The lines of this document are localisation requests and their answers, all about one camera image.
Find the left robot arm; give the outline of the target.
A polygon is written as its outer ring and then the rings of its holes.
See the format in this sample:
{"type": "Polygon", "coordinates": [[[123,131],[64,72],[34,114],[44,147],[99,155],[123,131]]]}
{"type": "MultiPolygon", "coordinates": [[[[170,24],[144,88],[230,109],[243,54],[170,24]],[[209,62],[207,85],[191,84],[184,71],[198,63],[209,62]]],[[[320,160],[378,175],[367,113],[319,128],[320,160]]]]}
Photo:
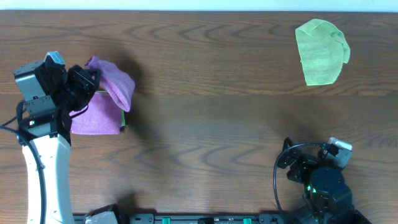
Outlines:
{"type": "Polygon", "coordinates": [[[28,172],[28,223],[74,223],[68,166],[74,111],[87,110],[101,72],[51,60],[14,71],[28,116],[17,115],[18,141],[28,172]]]}

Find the purple microfiber cloth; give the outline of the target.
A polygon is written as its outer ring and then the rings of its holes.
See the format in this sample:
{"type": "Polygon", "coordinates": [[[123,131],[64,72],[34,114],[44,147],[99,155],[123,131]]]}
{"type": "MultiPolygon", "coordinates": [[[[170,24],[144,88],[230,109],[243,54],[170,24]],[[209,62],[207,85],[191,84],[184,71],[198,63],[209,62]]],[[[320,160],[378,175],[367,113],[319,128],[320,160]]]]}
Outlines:
{"type": "Polygon", "coordinates": [[[117,65],[97,56],[92,56],[85,68],[97,69],[101,72],[100,86],[106,90],[116,105],[125,112],[130,112],[132,96],[136,87],[133,79],[117,65]]]}

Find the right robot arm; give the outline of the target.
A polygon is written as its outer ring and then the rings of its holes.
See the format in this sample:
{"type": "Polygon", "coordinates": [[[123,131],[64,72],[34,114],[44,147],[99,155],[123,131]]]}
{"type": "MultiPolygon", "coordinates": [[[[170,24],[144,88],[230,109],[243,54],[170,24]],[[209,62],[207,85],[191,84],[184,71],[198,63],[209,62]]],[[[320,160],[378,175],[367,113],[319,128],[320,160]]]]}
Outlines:
{"type": "Polygon", "coordinates": [[[370,224],[353,204],[353,193],[342,171],[352,156],[352,145],[331,137],[328,142],[294,144],[285,138],[273,168],[273,190],[284,223],[370,224]],[[277,193],[277,169],[289,168],[287,178],[303,185],[305,206],[285,214],[277,193]]]}

